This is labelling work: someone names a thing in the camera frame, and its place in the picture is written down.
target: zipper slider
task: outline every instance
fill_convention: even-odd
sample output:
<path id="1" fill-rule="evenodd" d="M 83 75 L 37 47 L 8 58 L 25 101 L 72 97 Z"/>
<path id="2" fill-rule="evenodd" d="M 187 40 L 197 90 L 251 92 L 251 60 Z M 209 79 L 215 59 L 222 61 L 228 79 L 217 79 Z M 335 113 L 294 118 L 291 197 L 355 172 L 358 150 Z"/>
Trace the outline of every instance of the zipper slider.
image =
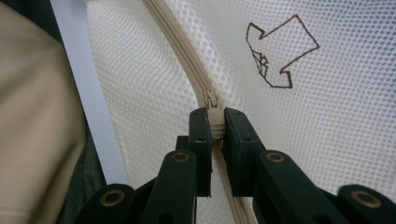
<path id="1" fill-rule="evenodd" d="M 218 142 L 225 135 L 224 109 L 221 107 L 219 98 L 212 90 L 204 91 L 204 99 L 212 138 L 214 142 Z"/>

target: brown outline drawing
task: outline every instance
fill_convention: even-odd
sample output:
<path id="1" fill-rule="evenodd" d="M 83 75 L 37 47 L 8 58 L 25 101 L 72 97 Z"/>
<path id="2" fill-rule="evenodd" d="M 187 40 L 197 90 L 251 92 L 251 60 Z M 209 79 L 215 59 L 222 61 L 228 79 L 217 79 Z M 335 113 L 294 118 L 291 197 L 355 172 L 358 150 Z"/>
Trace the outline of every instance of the brown outline drawing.
<path id="1" fill-rule="evenodd" d="M 314 47 L 314 48 L 312 48 L 312 49 L 310 49 L 309 51 L 306 51 L 305 53 L 303 53 L 302 55 L 298 56 L 297 58 L 293 59 L 291 62 L 287 63 L 285 66 L 283 66 L 283 67 L 280 69 L 280 71 L 279 71 L 279 74 L 280 74 L 280 75 L 286 74 L 286 75 L 288 76 L 289 86 L 274 86 L 274 85 L 271 84 L 271 82 L 269 82 L 269 81 L 267 80 L 267 78 L 266 78 L 266 77 L 267 77 L 267 70 L 268 70 L 268 63 L 269 63 L 269 62 L 268 62 L 267 58 L 265 57 L 265 55 L 263 55 L 263 54 L 260 53 L 260 52 L 257 52 L 257 51 L 255 51 L 255 50 L 253 50 L 253 48 L 251 47 L 250 43 L 248 42 L 248 32 L 249 32 L 249 30 L 250 30 L 250 27 L 253 26 L 253 27 L 256 28 L 257 30 L 259 30 L 260 32 L 262 32 L 262 34 L 261 34 L 260 37 L 259 37 L 259 40 L 262 40 L 263 38 L 267 37 L 267 36 L 270 35 L 271 33 L 275 32 L 275 31 L 276 31 L 277 29 L 279 29 L 280 27 L 286 25 L 286 23 L 288 23 L 289 21 L 291 21 L 291 20 L 294 19 L 294 18 L 296 18 L 296 19 L 298 20 L 298 22 L 304 27 L 306 33 L 309 35 L 309 37 L 312 38 L 312 40 L 314 41 L 314 43 L 315 43 L 317 46 Z M 267 82 L 272 88 L 281 88 L 281 89 L 291 89 L 291 88 L 293 88 L 293 82 L 292 82 L 292 80 L 291 80 L 291 73 L 290 73 L 290 71 L 285 71 L 285 69 L 286 69 L 289 65 L 291 65 L 292 63 L 295 63 L 295 62 L 297 62 L 298 60 L 300 60 L 300 59 L 301 59 L 302 57 L 304 57 L 306 54 L 308 54 L 308 53 L 314 51 L 315 49 L 319 49 L 319 48 L 320 48 L 320 45 L 318 44 L 317 40 L 311 35 L 311 33 L 309 33 L 308 29 L 305 27 L 305 24 L 303 23 L 303 21 L 300 19 L 299 15 L 297 15 L 297 14 L 293 15 L 290 19 L 288 19 L 287 21 L 283 22 L 282 24 L 280 24 L 280 25 L 277 26 L 274 30 L 270 31 L 270 32 L 267 33 L 267 34 L 265 33 L 265 31 L 264 31 L 262 28 L 260 28 L 258 25 L 256 25 L 256 24 L 254 24 L 253 22 L 251 22 L 251 23 L 248 25 L 248 28 L 247 28 L 247 38 L 246 38 L 246 41 L 247 41 L 247 43 L 248 43 L 248 45 L 249 45 L 249 47 L 250 47 L 250 50 L 251 50 L 252 55 L 253 55 L 253 58 L 254 58 L 255 61 L 256 61 L 256 65 L 257 65 L 257 68 L 259 69 L 259 73 L 260 73 L 260 75 L 264 78 L 265 82 Z M 263 67 L 263 66 L 264 66 L 265 68 L 267 68 L 267 69 L 265 70 L 265 73 L 264 73 L 264 74 L 262 73 L 262 67 Z"/>

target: zipper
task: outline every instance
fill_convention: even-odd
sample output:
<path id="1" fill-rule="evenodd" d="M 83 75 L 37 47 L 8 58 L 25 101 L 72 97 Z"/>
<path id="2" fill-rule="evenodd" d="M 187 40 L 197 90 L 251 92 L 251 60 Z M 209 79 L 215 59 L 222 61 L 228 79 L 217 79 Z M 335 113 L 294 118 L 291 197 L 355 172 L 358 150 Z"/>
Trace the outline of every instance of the zipper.
<path id="1" fill-rule="evenodd" d="M 235 199 L 232 195 L 227 166 L 222 157 L 222 139 L 225 134 L 224 108 L 213 88 L 205 67 L 192 43 L 173 16 L 164 0 L 143 0 L 148 11 L 160 26 L 195 91 L 199 107 L 205 107 L 214 140 L 213 154 L 219 167 L 222 185 L 233 211 L 235 223 L 257 223 L 247 198 Z"/>

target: brass grommet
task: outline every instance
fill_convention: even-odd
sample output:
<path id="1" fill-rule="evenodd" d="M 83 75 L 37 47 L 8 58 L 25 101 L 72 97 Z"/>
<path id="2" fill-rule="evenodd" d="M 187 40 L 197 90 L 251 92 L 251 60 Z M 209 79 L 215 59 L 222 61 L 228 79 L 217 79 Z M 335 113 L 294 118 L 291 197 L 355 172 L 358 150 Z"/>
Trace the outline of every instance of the brass grommet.
<path id="1" fill-rule="evenodd" d="M 367 207 L 377 208 L 382 205 L 379 199 L 364 190 L 353 190 L 351 192 L 351 196 L 356 202 L 361 203 Z"/>
<path id="2" fill-rule="evenodd" d="M 282 162 L 285 160 L 285 158 L 282 155 L 277 154 L 275 152 L 268 153 L 266 158 L 268 161 L 273 161 L 273 162 Z"/>
<path id="3" fill-rule="evenodd" d="M 108 196 L 110 195 L 114 195 L 117 198 L 115 198 L 114 200 L 113 199 L 109 200 Z M 111 189 L 108 192 L 106 192 L 104 195 L 102 195 L 102 197 L 100 198 L 100 204 L 104 207 L 111 207 L 122 202 L 124 198 L 125 198 L 125 193 L 122 190 Z"/>
<path id="4" fill-rule="evenodd" d="M 172 159 L 174 159 L 174 161 L 183 162 L 189 160 L 190 156 L 184 152 L 177 152 L 173 154 Z"/>

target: white mesh fabric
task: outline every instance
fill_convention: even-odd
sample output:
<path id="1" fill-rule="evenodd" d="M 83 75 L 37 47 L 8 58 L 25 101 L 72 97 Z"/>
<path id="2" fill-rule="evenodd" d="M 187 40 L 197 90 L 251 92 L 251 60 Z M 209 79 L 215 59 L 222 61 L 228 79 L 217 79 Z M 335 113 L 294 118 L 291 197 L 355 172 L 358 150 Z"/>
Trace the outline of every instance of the white mesh fabric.
<path id="1" fill-rule="evenodd" d="M 221 100 L 247 113 L 267 148 L 291 155 L 332 193 L 356 183 L 396 201 L 395 1 L 165 2 Z M 275 30 L 294 15 L 302 24 Z M 272 88 L 259 73 L 265 67 L 246 41 L 251 22 L 275 30 L 270 41 L 249 37 L 271 59 L 274 86 L 290 88 L 274 72 L 313 49 L 285 68 L 291 89 Z"/>
<path id="2" fill-rule="evenodd" d="M 127 178 L 138 188 L 158 174 L 177 136 L 188 134 L 195 93 L 143 2 L 90 1 L 87 7 L 95 66 Z M 232 223 L 216 164 L 213 170 L 212 198 L 198 199 L 197 222 Z"/>

